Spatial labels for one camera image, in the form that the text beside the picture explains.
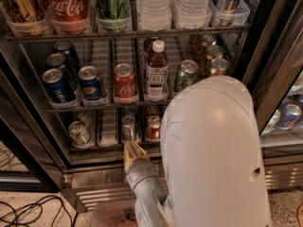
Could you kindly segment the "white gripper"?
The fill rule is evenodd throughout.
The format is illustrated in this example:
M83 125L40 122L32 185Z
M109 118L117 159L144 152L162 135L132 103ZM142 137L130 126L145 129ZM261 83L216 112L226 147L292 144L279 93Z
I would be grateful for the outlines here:
M148 153L135 141L124 143L124 170L127 181L142 203L163 203L165 191L159 181L155 165L149 160Z

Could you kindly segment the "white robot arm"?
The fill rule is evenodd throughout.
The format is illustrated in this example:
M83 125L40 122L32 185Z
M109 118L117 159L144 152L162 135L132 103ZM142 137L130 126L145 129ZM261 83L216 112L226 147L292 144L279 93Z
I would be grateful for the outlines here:
M143 148L124 146L139 227L272 227L253 101L240 81L187 87L160 130L164 181Z

